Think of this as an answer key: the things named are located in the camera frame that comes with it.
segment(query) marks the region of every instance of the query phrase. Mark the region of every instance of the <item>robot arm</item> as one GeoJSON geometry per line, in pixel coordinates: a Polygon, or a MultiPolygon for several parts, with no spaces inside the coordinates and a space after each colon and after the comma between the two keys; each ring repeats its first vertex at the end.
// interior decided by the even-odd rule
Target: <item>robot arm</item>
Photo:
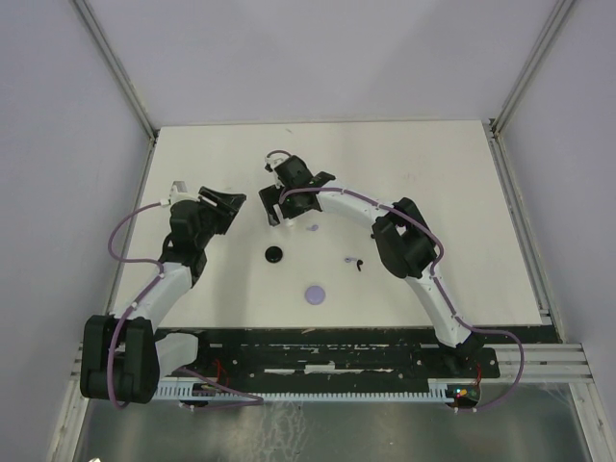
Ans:
{"type": "Polygon", "coordinates": [[[268,158],[267,162],[266,170],[273,173],[275,183],[259,194],[268,213],[269,224],[275,226],[281,219],[292,219],[317,210],[343,216],[371,229],[381,262],[392,275],[404,279],[415,292],[434,325],[441,347],[461,360],[481,348],[478,338],[451,315],[434,282],[437,278],[443,285],[438,269],[433,275],[429,272],[430,264],[437,257],[435,243],[408,221],[379,207],[382,204],[396,209],[427,228],[412,200],[404,197],[392,203],[349,192],[329,173],[321,172],[313,176],[297,156],[268,158]],[[325,191],[285,194],[286,191],[304,188],[324,188],[325,191]]]}
{"type": "Polygon", "coordinates": [[[122,318],[114,358],[114,390],[118,400],[149,402],[161,377],[196,359],[198,339],[172,333],[158,338],[156,330],[175,302],[199,280],[207,259],[205,247],[214,235],[223,235],[244,204],[244,194],[225,194],[201,188],[198,196],[175,182],[169,196],[171,232],[165,238],[155,272],[143,286],[161,278],[139,302],[119,303],[109,315],[92,316],[84,329],[80,388],[86,398],[108,399],[107,360],[113,333],[122,318]],[[133,307],[130,315],[129,306],[133,307]]]}

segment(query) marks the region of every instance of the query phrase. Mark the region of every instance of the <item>white table surface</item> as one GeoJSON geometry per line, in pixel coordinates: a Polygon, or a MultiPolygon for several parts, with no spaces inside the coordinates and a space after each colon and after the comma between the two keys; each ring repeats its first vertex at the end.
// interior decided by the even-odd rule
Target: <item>white table surface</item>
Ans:
{"type": "MultiPolygon", "coordinates": [[[[311,212],[293,227],[268,226],[258,191],[272,184],[264,157],[286,149],[313,174],[333,173],[350,189],[419,206],[446,247],[441,265],[467,321],[540,324],[540,316],[489,146],[479,121],[213,125],[163,128],[141,205],[167,196],[174,180],[245,193],[248,200],[226,236],[206,248],[196,286],[163,320],[164,327],[427,326],[422,305],[381,265],[370,232],[344,218],[311,212]],[[318,231],[306,228],[317,224],[318,231]],[[280,263],[265,260],[270,245],[280,263]],[[359,272],[345,257],[364,260],[359,272]],[[304,300],[312,284],[325,302],[304,300]]],[[[169,211],[138,217],[129,256],[158,258],[169,211]]],[[[128,299],[152,273],[128,265],[117,300],[128,299]]]]}

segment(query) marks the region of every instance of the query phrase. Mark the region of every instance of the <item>black disc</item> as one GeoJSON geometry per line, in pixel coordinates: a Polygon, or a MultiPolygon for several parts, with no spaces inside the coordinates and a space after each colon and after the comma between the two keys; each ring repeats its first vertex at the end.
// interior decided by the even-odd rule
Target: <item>black disc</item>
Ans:
{"type": "Polygon", "coordinates": [[[266,250],[266,260],[270,263],[278,263],[282,260],[282,248],[273,245],[266,250]]]}

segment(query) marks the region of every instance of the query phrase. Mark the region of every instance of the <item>gray wall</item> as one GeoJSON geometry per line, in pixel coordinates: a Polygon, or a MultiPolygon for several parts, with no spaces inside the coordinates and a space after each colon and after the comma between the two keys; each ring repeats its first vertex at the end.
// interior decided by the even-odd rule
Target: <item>gray wall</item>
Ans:
{"type": "Polygon", "coordinates": [[[147,140],[67,0],[0,13],[0,460],[41,461],[147,140]]]}
{"type": "Polygon", "coordinates": [[[155,124],[483,118],[555,0],[91,0],[155,124]]]}
{"type": "Polygon", "coordinates": [[[616,424],[616,2],[578,2],[505,133],[566,331],[616,424]]]}

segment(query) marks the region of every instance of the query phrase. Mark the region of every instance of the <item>purple puck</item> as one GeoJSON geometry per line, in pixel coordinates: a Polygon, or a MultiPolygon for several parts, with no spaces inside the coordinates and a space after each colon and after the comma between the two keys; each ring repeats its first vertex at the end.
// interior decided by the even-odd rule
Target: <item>purple puck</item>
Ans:
{"type": "Polygon", "coordinates": [[[321,286],[310,286],[304,296],[311,305],[321,305],[325,300],[325,290],[321,286]]]}

